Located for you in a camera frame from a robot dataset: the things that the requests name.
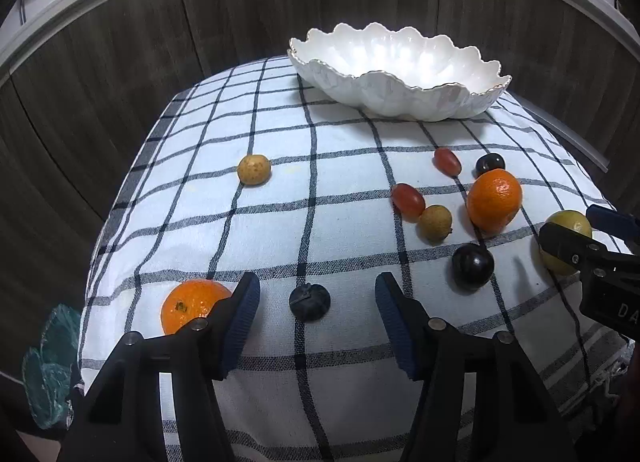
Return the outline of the yellow-green round fruit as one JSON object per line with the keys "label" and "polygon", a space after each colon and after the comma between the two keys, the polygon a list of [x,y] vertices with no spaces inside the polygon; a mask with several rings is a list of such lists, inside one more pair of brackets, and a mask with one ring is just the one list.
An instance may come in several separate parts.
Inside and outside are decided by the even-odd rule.
{"label": "yellow-green round fruit", "polygon": [[[566,229],[570,229],[574,232],[584,235],[585,237],[592,238],[592,228],[586,218],[586,216],[579,211],[572,211],[567,209],[566,211],[557,211],[549,216],[546,220],[547,223],[556,223]],[[576,269],[567,263],[563,263],[561,260],[551,256],[545,252],[541,247],[539,248],[539,255],[544,263],[544,266],[555,274],[566,277],[573,274]]]}

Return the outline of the mandarin orange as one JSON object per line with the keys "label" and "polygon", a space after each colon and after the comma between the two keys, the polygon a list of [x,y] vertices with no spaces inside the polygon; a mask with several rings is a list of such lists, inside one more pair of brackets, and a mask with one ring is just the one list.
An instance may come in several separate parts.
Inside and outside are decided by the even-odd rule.
{"label": "mandarin orange", "polygon": [[165,335],[196,318],[206,318],[219,300],[231,296],[222,284],[206,279],[188,280],[173,289],[160,309],[160,324]]}
{"label": "mandarin orange", "polygon": [[466,197],[466,212],[478,229],[500,233],[522,206],[523,190],[513,175],[493,169],[478,177]]}

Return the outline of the large dark plum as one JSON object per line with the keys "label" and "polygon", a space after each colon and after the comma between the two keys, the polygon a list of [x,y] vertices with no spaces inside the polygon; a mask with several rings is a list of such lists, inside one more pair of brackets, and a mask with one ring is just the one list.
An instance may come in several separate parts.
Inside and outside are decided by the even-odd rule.
{"label": "large dark plum", "polygon": [[474,243],[461,245],[451,257],[454,281],[463,289],[475,291],[484,286],[494,274],[494,256],[484,246]]}

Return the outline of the small dark grape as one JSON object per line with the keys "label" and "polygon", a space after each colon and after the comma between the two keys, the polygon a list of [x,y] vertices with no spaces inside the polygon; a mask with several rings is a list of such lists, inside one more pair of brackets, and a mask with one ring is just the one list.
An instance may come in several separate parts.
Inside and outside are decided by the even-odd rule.
{"label": "small dark grape", "polygon": [[475,164],[476,177],[480,177],[491,170],[506,168],[506,162],[504,158],[498,153],[487,153],[480,156]]}

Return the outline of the brown longan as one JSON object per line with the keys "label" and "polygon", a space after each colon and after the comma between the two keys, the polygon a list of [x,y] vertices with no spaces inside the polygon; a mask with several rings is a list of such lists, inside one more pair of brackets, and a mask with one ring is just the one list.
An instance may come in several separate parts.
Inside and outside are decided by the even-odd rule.
{"label": "brown longan", "polygon": [[430,242],[441,242],[448,237],[452,229],[452,216],[448,208],[431,205],[424,209],[418,219],[421,237]]}
{"label": "brown longan", "polygon": [[262,185],[271,176],[271,162],[265,155],[250,154],[241,159],[236,173],[243,185]]}

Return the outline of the dark blueberry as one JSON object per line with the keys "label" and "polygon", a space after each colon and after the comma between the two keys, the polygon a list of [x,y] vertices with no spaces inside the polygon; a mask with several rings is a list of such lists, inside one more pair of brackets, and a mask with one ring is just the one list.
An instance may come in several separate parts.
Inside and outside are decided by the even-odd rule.
{"label": "dark blueberry", "polygon": [[323,318],[331,308],[331,295],[320,284],[306,283],[293,289],[288,306],[299,322],[314,322]]}

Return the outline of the teal glass dish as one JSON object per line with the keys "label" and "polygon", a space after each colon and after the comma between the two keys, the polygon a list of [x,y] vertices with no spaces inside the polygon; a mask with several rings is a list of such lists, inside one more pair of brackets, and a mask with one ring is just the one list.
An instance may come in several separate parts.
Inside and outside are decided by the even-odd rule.
{"label": "teal glass dish", "polygon": [[40,430],[65,427],[70,416],[79,330],[80,313],[58,305],[44,323],[39,345],[29,347],[23,357],[25,394],[30,414]]}

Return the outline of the white scalloped ceramic bowl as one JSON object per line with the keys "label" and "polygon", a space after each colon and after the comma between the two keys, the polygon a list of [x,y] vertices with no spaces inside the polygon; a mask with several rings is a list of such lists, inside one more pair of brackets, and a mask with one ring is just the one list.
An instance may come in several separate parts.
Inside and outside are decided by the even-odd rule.
{"label": "white scalloped ceramic bowl", "polygon": [[332,32],[309,29],[288,42],[288,58],[304,81],[332,100],[383,117],[422,122],[472,118],[509,87],[497,60],[474,46],[459,48],[447,35],[423,36],[406,26],[346,23]]}

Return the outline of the checkered white blue cloth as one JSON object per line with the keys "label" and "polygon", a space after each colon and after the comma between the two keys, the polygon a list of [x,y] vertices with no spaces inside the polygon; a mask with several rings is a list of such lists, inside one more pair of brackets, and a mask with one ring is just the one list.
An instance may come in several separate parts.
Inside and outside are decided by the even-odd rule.
{"label": "checkered white blue cloth", "polygon": [[[433,163],[447,148],[458,177]],[[523,190],[497,234],[477,228],[466,197],[480,156],[498,153]],[[236,168],[250,154],[271,162],[262,185]],[[452,216],[441,242],[421,237],[390,191],[407,183],[426,207]],[[605,381],[623,338],[584,317],[576,277],[541,263],[537,232],[561,209],[604,196],[549,131],[503,94],[467,121],[385,119],[338,104],[300,80],[288,59],[266,58],[177,93],[145,139],[96,243],[79,342],[91,384],[128,331],[162,333],[160,308],[189,279],[235,286],[257,274],[262,290],[242,357],[216,386],[242,461],[395,461],[421,386],[393,356],[374,300],[384,271],[427,312],[468,334],[515,335],[554,402],[568,408]],[[451,257],[478,244],[495,260],[480,289],[458,286]],[[331,308],[296,320],[288,299],[320,284]]]}

